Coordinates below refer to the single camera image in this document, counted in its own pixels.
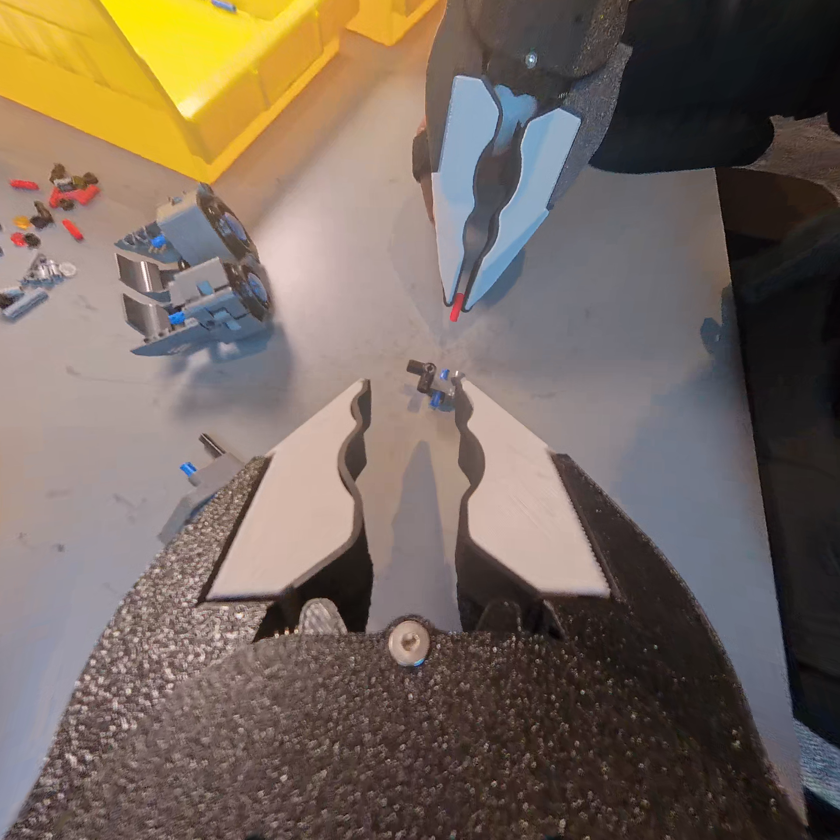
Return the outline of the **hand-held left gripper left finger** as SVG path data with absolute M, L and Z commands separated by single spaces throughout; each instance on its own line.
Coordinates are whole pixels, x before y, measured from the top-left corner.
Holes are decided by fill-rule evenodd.
M 371 382 L 359 379 L 267 454 L 204 589 L 207 602 L 268 601 L 360 539 Z

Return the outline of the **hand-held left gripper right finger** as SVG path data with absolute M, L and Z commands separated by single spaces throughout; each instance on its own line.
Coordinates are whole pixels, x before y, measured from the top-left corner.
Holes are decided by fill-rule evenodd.
M 548 444 L 468 380 L 456 388 L 455 422 L 458 466 L 469 483 L 458 525 L 459 582 L 471 574 L 478 601 L 492 598 L 501 580 L 528 595 L 610 598 Z

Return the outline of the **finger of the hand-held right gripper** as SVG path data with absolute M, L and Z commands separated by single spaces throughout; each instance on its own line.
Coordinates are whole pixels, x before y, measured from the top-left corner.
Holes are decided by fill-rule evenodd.
M 473 308 L 489 289 L 482 263 L 496 244 L 501 205 L 484 203 L 486 223 L 478 255 L 466 258 L 465 235 L 476 200 L 476 171 L 495 142 L 501 105 L 482 77 L 453 79 L 437 170 L 432 173 L 437 261 L 444 303 L 448 308 Z
M 465 297 L 466 308 L 488 292 L 548 216 L 553 189 L 580 126 L 579 117 L 561 108 L 526 125 L 519 147 L 519 181 L 499 212 L 496 237 L 479 262 Z

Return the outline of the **black connector with blue pins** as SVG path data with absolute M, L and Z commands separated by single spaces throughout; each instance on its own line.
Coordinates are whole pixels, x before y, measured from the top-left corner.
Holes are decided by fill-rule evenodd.
M 417 378 L 417 392 L 427 397 L 431 408 L 443 408 L 451 400 L 449 369 L 438 370 L 433 362 L 411 359 L 406 365 L 407 373 Z

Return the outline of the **person's right forearm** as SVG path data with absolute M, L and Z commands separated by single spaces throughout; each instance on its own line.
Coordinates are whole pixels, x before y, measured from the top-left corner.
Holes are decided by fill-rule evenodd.
M 636 1 L 616 107 L 590 164 L 647 174 L 749 165 L 773 117 L 838 133 L 838 1 Z

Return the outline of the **grey desk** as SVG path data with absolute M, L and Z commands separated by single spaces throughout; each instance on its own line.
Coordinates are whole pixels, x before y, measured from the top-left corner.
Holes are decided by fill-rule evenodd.
M 571 455 L 661 549 L 725 645 L 781 782 L 802 806 L 784 645 L 713 171 L 586 170 L 524 257 L 448 321 L 435 236 L 412 178 L 423 21 L 340 55 L 216 183 L 254 238 L 276 326 L 242 355 L 131 354 L 115 240 L 193 183 L 2 101 L 2 176 L 92 171 L 102 195 L 52 227 L 77 267 L 2 323 L 2 831 L 119 601 L 160 549 L 209 433 L 264 454 L 365 377 L 360 478 L 374 564 L 370 630 L 405 613 L 459 629 L 455 543 L 467 484 L 450 413 L 410 358 L 465 372 Z

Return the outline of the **grey beam with black axle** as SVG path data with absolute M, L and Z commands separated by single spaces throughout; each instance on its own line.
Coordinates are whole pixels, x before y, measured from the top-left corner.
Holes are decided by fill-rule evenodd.
M 166 545 L 193 521 L 206 504 L 223 489 L 245 467 L 245 462 L 229 452 L 211 435 L 202 433 L 199 442 L 212 456 L 212 461 L 202 468 L 192 462 L 181 464 L 180 469 L 187 477 L 192 489 L 179 500 L 173 513 L 164 524 L 158 540 Z

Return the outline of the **grey twin engine toy assembly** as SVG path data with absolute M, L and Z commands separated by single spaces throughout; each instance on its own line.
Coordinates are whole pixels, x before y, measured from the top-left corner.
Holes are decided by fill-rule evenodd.
M 132 353 L 162 357 L 270 330 L 274 303 L 257 247 L 205 183 L 161 205 L 155 220 L 115 244 Z

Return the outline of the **large yellow storage bin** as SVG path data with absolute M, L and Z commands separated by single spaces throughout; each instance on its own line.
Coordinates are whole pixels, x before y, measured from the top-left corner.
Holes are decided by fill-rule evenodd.
M 336 55 L 359 2 L 1 2 L 2 96 L 215 181 Z

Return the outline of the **blue-grey cloth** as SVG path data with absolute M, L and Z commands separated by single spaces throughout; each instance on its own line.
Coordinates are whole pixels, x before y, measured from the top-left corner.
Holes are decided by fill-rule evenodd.
M 794 719 L 794 732 L 801 750 L 805 792 L 839 810 L 839 748 Z

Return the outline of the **scattered small building pieces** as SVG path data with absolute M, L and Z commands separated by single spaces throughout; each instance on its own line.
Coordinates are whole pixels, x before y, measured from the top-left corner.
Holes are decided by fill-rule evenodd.
M 33 201 L 30 215 L 13 220 L 8 243 L 31 256 L 20 278 L 1 289 L 1 315 L 4 322 L 16 322 L 49 299 L 49 292 L 74 278 L 77 267 L 67 260 L 56 260 L 43 251 L 43 232 L 63 228 L 74 242 L 84 243 L 84 234 L 71 216 L 88 206 L 100 194 L 98 177 L 86 172 L 73 175 L 60 163 L 49 174 L 49 194 Z

